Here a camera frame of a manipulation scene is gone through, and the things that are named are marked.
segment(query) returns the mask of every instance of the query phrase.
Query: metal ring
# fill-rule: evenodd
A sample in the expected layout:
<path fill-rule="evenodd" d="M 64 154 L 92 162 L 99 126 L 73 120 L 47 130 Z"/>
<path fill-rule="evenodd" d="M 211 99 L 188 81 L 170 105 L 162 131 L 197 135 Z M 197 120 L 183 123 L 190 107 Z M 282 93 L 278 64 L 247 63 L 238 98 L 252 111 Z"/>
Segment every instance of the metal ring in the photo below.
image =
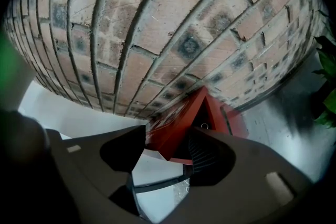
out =
<path fill-rule="evenodd" d="M 209 125 L 207 123 L 202 123 L 201 128 L 209 129 Z"/>

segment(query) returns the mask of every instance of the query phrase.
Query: green blurry object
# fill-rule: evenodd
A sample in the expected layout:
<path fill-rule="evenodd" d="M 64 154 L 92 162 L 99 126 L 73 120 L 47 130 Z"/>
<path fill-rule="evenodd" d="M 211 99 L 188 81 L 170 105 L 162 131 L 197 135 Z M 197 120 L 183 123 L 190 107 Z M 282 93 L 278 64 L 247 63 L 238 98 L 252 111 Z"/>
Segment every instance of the green blurry object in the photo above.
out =
<path fill-rule="evenodd" d="M 321 102 L 322 109 L 316 116 L 315 121 L 328 127 L 336 127 L 336 40 L 335 25 L 329 16 L 320 12 L 329 19 L 329 25 L 326 25 L 327 34 L 315 38 L 321 48 L 317 48 L 319 58 L 323 69 L 313 73 L 323 75 L 327 80 L 322 88 L 315 94 L 313 102 Z"/>
<path fill-rule="evenodd" d="M 0 97 L 8 90 L 15 74 L 18 71 L 18 59 L 13 47 L 6 38 L 4 32 L 0 31 Z"/>

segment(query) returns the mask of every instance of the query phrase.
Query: brick wall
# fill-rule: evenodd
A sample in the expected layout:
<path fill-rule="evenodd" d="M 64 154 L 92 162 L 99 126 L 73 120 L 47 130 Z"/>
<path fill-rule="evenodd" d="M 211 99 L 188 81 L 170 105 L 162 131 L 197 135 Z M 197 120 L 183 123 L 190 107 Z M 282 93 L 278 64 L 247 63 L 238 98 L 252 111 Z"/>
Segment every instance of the brick wall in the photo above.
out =
<path fill-rule="evenodd" d="M 202 85 L 234 107 L 323 31 L 322 0 L 12 0 L 4 28 L 50 91 L 147 118 Z"/>

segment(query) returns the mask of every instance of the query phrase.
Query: floor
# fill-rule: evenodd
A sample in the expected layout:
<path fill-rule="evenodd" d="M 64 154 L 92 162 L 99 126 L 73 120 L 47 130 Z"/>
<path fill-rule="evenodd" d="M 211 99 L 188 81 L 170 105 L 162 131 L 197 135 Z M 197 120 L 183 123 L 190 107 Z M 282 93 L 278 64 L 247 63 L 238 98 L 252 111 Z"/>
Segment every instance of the floor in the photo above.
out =
<path fill-rule="evenodd" d="M 311 55 L 285 86 L 243 112 L 248 139 L 270 146 L 313 182 L 323 176 L 336 141 L 336 129 L 315 124 L 310 112 L 309 98 L 325 82 L 312 73 L 318 69 L 318 55 Z"/>

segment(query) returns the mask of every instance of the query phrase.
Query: gray floor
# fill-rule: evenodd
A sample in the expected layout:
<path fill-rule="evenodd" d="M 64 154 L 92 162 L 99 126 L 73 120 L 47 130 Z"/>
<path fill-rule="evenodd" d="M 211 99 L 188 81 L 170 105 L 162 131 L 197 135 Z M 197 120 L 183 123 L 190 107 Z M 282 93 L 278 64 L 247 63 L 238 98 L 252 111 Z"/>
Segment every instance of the gray floor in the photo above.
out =
<path fill-rule="evenodd" d="M 318 69 L 315 54 L 284 87 L 243 112 L 249 139 L 270 146 L 314 182 L 328 167 L 336 141 L 336 129 L 315 124 L 310 112 L 309 97 L 324 84 L 312 73 Z"/>

